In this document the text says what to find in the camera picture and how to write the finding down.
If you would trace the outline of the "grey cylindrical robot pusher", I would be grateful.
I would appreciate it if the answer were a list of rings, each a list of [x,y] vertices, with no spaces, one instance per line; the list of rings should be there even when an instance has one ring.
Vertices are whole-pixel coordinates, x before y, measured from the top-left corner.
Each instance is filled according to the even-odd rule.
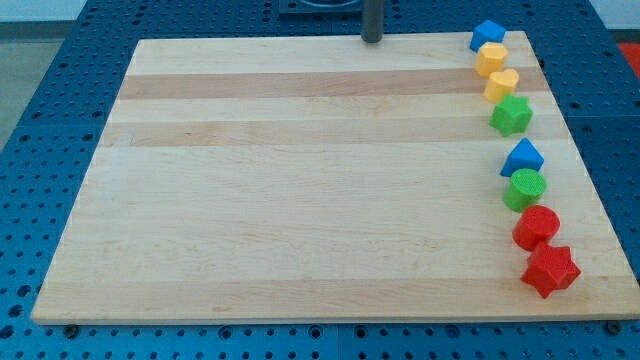
[[[361,39],[378,43],[384,33],[384,0],[363,0],[361,12]]]

